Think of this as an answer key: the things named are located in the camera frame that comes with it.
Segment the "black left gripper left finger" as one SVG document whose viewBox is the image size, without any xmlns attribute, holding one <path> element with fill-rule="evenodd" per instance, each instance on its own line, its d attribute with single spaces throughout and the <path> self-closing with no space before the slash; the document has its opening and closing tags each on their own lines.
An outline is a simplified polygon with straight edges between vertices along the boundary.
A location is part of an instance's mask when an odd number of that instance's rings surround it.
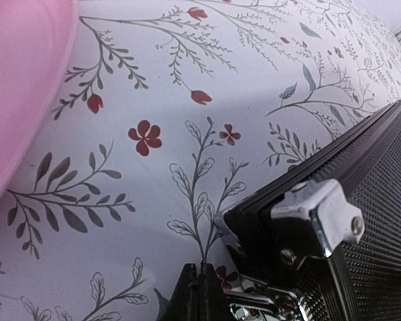
<svg viewBox="0 0 401 321">
<path fill-rule="evenodd" d="M 183 266 L 170 303 L 160 320 L 198 320 L 198 278 L 195 264 L 187 263 Z"/>
</svg>

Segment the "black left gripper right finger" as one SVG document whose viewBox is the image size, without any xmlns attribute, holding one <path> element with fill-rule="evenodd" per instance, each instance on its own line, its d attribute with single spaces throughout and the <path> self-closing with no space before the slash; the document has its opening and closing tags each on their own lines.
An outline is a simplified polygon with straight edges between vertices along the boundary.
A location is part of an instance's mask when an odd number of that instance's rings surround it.
<svg viewBox="0 0 401 321">
<path fill-rule="evenodd" d="M 201 263 L 198 276 L 198 319 L 225 321 L 231 319 L 229 304 L 214 267 Z"/>
</svg>

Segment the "black poker set case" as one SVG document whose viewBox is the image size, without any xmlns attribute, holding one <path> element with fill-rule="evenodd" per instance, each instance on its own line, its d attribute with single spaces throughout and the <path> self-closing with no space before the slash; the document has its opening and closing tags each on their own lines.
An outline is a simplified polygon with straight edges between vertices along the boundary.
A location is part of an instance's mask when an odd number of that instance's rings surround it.
<svg viewBox="0 0 401 321">
<path fill-rule="evenodd" d="M 401 101 L 229 206 L 238 320 L 401 320 Z"/>
</svg>

